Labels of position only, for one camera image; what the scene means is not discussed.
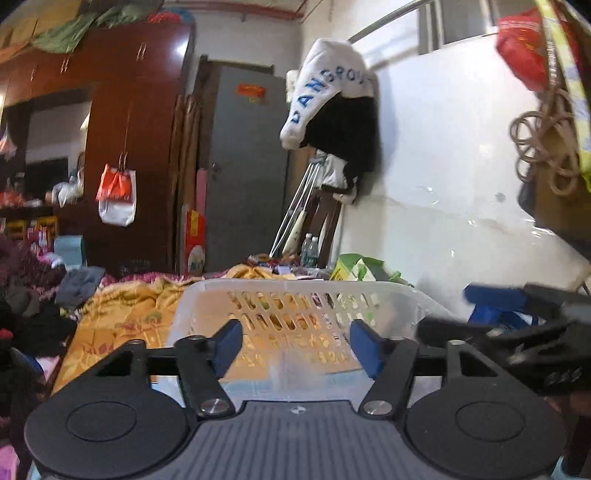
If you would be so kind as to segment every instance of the red sticker on door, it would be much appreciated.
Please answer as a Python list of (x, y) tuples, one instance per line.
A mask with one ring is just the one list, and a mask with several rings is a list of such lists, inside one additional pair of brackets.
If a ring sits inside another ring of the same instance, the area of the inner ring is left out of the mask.
[(247, 83), (241, 83), (236, 89), (238, 95), (244, 95), (250, 98), (264, 98), (267, 89), (259, 87), (258, 85), (249, 85)]

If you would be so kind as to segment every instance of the red bag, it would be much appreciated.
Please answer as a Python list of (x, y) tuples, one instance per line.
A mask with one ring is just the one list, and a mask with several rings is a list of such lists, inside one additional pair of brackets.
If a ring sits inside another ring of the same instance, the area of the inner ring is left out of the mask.
[[(579, 45), (570, 29), (569, 23), (558, 12), (564, 33), (569, 41), (574, 60), (579, 65)], [(499, 34), (496, 50), (503, 57), (513, 74), (529, 90), (543, 92), (548, 88), (546, 65), (546, 40), (542, 17), (537, 8), (521, 15), (504, 17), (498, 21)]]
[(105, 165), (105, 171), (100, 178), (96, 201), (104, 202), (106, 200), (133, 202), (131, 176), (127, 170), (119, 171), (109, 164)]

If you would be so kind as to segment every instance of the water bottle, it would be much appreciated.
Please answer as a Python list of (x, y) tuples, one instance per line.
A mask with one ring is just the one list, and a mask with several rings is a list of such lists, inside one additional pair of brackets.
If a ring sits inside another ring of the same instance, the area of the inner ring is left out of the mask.
[(306, 266), (306, 262), (308, 259), (308, 251), (310, 250), (311, 245), (312, 245), (312, 234), (307, 233), (306, 240), (304, 240), (304, 243), (301, 246), (300, 265), (302, 267)]
[(312, 237), (312, 243), (306, 255), (306, 267), (316, 268), (318, 266), (318, 237)]

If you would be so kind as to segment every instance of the white jacket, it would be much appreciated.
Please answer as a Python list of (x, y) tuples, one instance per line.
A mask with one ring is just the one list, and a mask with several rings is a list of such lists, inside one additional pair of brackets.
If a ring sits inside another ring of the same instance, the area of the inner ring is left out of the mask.
[(349, 42), (316, 40), (295, 84), (290, 114), (280, 135), (283, 148), (300, 148), (308, 122), (337, 93), (344, 98), (373, 97), (374, 79)]

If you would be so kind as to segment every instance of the green cloth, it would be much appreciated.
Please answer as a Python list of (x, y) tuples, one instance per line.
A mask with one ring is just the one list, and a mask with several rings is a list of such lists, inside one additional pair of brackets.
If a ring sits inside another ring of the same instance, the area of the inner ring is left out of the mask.
[(49, 53), (72, 53), (93, 27), (116, 27), (127, 23), (141, 22), (148, 18), (151, 8), (138, 5), (109, 8), (104, 14), (80, 15), (59, 27), (43, 32), (31, 45)]

